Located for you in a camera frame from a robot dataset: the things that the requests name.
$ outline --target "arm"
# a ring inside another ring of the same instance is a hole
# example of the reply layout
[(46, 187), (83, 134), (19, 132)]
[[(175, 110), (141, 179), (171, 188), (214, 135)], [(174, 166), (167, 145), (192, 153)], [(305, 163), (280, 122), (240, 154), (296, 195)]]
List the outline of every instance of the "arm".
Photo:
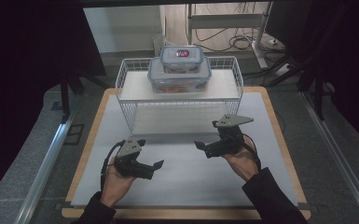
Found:
[(99, 191), (91, 197), (82, 216), (73, 224), (111, 223), (116, 213), (113, 206), (124, 197), (136, 179), (134, 176), (122, 176), (112, 165), (114, 161), (115, 157), (110, 160), (106, 169), (103, 192)]
[[(244, 136), (245, 143), (255, 150), (253, 141)], [(241, 148), (235, 155), (224, 155), (233, 171), (239, 175), (246, 184), (242, 189), (251, 200), (261, 219), (266, 223), (307, 223), (298, 209), (289, 201), (281, 191), (269, 168), (261, 171), (253, 160), (252, 153)]]

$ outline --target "human hand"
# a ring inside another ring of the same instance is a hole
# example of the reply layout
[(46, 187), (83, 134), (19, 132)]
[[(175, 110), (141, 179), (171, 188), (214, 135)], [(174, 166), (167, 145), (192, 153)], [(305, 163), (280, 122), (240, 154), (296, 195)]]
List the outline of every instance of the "human hand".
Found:
[[(243, 140), (255, 151), (255, 145), (248, 136), (244, 135)], [(226, 154), (222, 157), (228, 161), (232, 170), (245, 181), (248, 181), (253, 175), (258, 174), (257, 165), (252, 153), (244, 147), (241, 147), (237, 154)]]
[(108, 207), (115, 205), (129, 191), (135, 176), (122, 176), (113, 165), (113, 157), (105, 172), (104, 190), (100, 202)]

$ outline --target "black sleeve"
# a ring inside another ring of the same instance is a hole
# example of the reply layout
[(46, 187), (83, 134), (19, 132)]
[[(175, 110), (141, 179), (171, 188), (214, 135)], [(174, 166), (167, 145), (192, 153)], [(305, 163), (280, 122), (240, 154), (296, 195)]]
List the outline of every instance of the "black sleeve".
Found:
[(72, 224), (109, 224), (116, 211), (100, 202), (102, 193), (96, 192), (84, 209), (83, 215)]
[(301, 212), (284, 195), (269, 168), (252, 176), (242, 187), (261, 219), (268, 223), (307, 223)]

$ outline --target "wire basket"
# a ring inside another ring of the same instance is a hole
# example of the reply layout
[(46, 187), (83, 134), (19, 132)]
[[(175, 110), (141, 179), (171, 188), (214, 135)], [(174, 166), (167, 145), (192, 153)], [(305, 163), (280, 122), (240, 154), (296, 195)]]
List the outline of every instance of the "wire basket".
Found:
[(237, 114), (243, 80), (235, 57), (209, 57), (212, 77), (206, 91), (154, 93), (147, 79), (150, 58), (125, 59), (116, 93), (132, 134), (216, 133), (213, 120)]

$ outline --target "plastic food container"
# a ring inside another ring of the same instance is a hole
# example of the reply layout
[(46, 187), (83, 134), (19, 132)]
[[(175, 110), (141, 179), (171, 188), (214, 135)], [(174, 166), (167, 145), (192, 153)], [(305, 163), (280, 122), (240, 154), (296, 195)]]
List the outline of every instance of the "plastic food container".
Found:
[(161, 51), (165, 73), (198, 73), (203, 59), (198, 46), (166, 46)]
[(198, 73), (165, 73), (160, 58), (153, 58), (147, 77), (155, 93), (197, 92), (205, 89), (211, 78), (211, 67), (208, 58), (204, 57)]

